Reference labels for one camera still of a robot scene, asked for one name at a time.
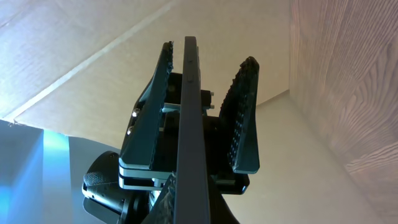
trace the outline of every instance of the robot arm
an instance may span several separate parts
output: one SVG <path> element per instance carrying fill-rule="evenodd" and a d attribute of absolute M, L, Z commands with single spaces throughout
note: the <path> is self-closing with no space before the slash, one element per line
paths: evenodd
<path fill-rule="evenodd" d="M 185 38 L 183 73 L 163 45 L 134 105 L 120 155 L 105 152 L 83 178 L 85 210 L 105 223 L 238 223 L 221 194 L 243 194 L 259 169 L 259 65 L 247 58 L 218 117 L 200 88 L 196 38 Z"/>

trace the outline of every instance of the screw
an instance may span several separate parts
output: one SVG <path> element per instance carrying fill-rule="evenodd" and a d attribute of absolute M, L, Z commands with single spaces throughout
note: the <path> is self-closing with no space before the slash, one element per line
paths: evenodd
<path fill-rule="evenodd" d="M 139 108 L 135 108 L 135 109 L 132 111 L 132 116 L 133 116 L 133 117 L 137 117 L 140 111 L 141 111 L 141 110 L 140 110 Z"/>
<path fill-rule="evenodd" d="M 132 126 L 130 126 L 130 127 L 127 129 L 127 135 L 130 135 L 130 134 L 131 134 L 131 131 L 132 131 Z"/>

